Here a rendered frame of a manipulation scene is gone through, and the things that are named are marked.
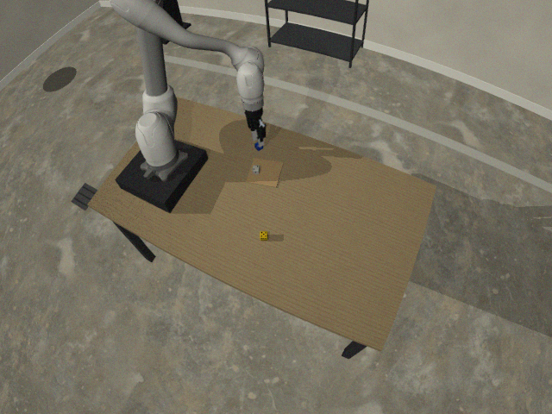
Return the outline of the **tan square mat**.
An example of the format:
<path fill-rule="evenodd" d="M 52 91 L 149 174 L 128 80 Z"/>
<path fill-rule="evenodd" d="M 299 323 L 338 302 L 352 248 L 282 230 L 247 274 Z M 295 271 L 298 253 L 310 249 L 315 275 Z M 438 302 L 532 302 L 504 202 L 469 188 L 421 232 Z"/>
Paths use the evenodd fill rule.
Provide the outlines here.
<path fill-rule="evenodd" d="M 277 187 L 284 162 L 254 158 L 246 183 Z M 253 174 L 253 165 L 260 166 L 260 174 Z"/>

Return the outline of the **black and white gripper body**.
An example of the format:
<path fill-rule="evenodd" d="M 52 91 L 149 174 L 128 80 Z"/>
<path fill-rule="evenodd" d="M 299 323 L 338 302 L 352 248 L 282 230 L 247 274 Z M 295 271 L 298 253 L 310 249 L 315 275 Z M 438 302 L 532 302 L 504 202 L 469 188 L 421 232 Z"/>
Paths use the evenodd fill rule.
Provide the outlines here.
<path fill-rule="evenodd" d="M 248 118 L 252 119 L 252 120 L 254 119 L 256 125 L 258 125 L 260 123 L 259 120 L 262 121 L 262 119 L 261 119 L 262 114 L 263 114 L 263 109 L 256 110 L 256 111 L 246 111 L 246 116 Z"/>

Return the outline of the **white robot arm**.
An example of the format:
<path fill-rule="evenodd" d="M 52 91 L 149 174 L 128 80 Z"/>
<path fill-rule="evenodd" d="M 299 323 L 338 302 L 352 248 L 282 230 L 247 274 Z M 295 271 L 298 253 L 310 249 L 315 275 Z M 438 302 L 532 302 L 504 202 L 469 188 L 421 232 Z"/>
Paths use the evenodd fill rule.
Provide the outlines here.
<path fill-rule="evenodd" d="M 256 47 L 239 47 L 230 41 L 186 30 L 163 9 L 163 0 L 110 0 L 110 5 L 119 16 L 136 26 L 138 36 L 146 84 L 142 94 L 143 114 L 146 114 L 136 124 L 135 137 L 146 159 L 141 164 L 141 170 L 146 171 L 143 177 L 149 180 L 155 175 L 167 181 L 189 155 L 175 147 L 178 104 L 173 88 L 166 81 L 162 38 L 182 47 L 227 54 L 237 70 L 237 87 L 247 111 L 260 110 L 264 104 L 264 58 Z"/>

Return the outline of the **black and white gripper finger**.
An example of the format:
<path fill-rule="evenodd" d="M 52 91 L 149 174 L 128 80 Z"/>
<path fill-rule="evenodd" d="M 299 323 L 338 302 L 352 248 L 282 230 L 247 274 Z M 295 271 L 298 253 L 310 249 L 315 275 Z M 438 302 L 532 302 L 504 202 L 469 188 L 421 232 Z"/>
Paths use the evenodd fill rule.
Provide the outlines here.
<path fill-rule="evenodd" d="M 247 117 L 246 117 L 247 118 Z M 256 141 L 256 137 L 257 137 L 257 132 L 256 132 L 256 128 L 254 126 L 254 123 L 252 122 L 252 119 L 249 119 L 247 118 L 247 122 L 248 122 L 248 128 L 251 129 L 251 133 L 252 133 L 252 139 L 253 141 Z"/>
<path fill-rule="evenodd" d="M 256 132 L 258 135 L 258 137 L 256 138 L 258 139 L 259 147 L 262 147 L 264 145 L 264 138 L 266 137 L 266 124 L 263 123 L 261 120 L 259 120 L 260 124 L 256 125 L 255 120 L 252 120 L 252 121 L 254 123 L 254 126 L 256 128 Z"/>

